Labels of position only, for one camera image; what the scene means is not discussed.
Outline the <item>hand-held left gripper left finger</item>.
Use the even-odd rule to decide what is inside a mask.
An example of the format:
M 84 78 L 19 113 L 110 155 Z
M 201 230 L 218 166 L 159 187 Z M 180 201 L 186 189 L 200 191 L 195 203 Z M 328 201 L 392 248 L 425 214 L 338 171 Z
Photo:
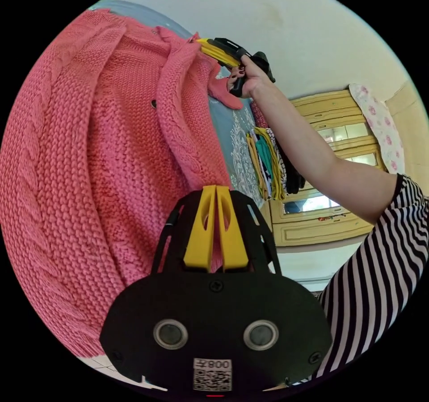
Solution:
M 184 256 L 187 268 L 211 270 L 215 205 L 216 186 L 203 187 Z

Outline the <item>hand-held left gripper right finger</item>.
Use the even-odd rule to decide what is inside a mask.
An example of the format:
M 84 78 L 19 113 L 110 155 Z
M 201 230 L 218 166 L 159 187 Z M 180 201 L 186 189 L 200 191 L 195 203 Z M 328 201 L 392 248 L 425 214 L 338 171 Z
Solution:
M 226 186 L 217 186 L 219 241 L 223 257 L 223 272 L 246 269 L 248 256 L 234 209 L 231 193 Z

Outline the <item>person's right hand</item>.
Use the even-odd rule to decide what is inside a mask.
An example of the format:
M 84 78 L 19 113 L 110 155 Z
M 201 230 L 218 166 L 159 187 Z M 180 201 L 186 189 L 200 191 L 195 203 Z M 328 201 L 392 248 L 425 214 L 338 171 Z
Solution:
M 273 85 L 269 77 L 245 54 L 241 57 L 241 65 L 229 70 L 230 75 L 227 79 L 227 90 L 230 93 L 239 78 L 246 78 L 242 86 L 241 98 L 243 99 L 252 98 L 253 93 L 260 86 Z

